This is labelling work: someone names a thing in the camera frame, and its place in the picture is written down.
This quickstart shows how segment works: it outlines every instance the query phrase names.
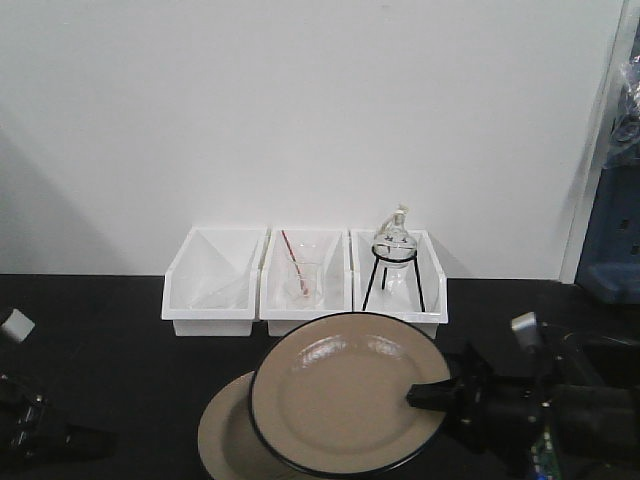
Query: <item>clear glass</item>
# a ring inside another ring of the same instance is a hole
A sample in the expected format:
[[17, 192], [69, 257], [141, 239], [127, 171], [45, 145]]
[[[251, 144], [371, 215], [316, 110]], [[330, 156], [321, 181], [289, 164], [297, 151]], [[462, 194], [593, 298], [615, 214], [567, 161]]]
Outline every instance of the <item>clear glass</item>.
[[[404, 227], [405, 213], [396, 211], [378, 231], [373, 241], [373, 251], [389, 260], [409, 260], [418, 248], [418, 242]], [[406, 263], [387, 263], [386, 268], [404, 268]]]
[[292, 308], [315, 308], [322, 300], [323, 268], [321, 263], [290, 262], [285, 291]]

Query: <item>plastic storage bin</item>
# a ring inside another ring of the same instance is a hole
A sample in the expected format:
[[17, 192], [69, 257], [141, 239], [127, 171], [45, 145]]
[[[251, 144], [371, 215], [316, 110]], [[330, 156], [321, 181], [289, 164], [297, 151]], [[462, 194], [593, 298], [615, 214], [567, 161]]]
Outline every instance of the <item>plastic storage bin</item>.
[[[435, 338], [438, 325], [448, 322], [447, 278], [425, 230], [410, 230], [418, 241], [418, 269], [422, 284], [425, 312], [420, 308], [420, 297], [413, 263], [400, 270], [389, 269], [386, 287], [382, 289], [384, 264], [380, 262], [369, 294], [367, 312], [376, 312], [399, 318], [413, 324]], [[353, 307], [362, 311], [367, 286], [375, 257], [371, 252], [375, 231], [351, 230], [353, 260]]]
[[266, 229], [192, 228], [165, 275], [162, 319], [178, 336], [248, 336]]
[[296, 270], [282, 230], [274, 228], [271, 232], [260, 280], [260, 318], [268, 322], [271, 336], [284, 335], [323, 315], [352, 310], [348, 232], [284, 228], [294, 257], [319, 265], [321, 296], [304, 305], [290, 291], [296, 288], [295, 280], [293, 284], [291, 280]]

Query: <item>ceramic plate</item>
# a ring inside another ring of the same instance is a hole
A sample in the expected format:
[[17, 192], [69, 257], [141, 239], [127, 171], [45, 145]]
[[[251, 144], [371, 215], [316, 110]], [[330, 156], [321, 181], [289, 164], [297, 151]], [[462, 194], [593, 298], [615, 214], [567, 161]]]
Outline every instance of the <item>ceramic plate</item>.
[[313, 478], [277, 460], [258, 440], [247, 405], [252, 376], [250, 372], [229, 383], [202, 414], [198, 427], [202, 464], [215, 480]]
[[414, 409], [414, 383], [450, 377], [432, 341], [400, 320], [331, 315], [283, 337], [251, 387], [263, 442], [301, 471], [350, 476], [387, 470], [417, 454], [444, 413]]

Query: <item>black table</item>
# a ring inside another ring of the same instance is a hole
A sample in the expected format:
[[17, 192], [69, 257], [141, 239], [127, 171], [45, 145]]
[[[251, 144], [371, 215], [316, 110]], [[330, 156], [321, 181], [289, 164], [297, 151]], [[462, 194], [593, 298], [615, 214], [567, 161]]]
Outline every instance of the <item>black table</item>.
[[[0, 305], [20, 309], [37, 325], [25, 342], [0, 352], [0, 367], [38, 378], [74, 422], [119, 433], [110, 458], [40, 466], [11, 478], [208, 478], [196, 445], [200, 415], [277, 339], [261, 323], [246, 338], [177, 338], [171, 322], [160, 319], [162, 285], [161, 277], [0, 276]], [[528, 373], [509, 330], [510, 320], [528, 311], [558, 331], [640, 338], [637, 308], [599, 304], [576, 286], [449, 280], [448, 297], [450, 323], [439, 328], [436, 343], [446, 350], [448, 342], [468, 339], [504, 375]], [[585, 478], [627, 475], [603, 469]], [[624, 478], [636, 478], [630, 475]], [[417, 458], [378, 478], [508, 477], [492, 454], [470, 453], [438, 435]]]

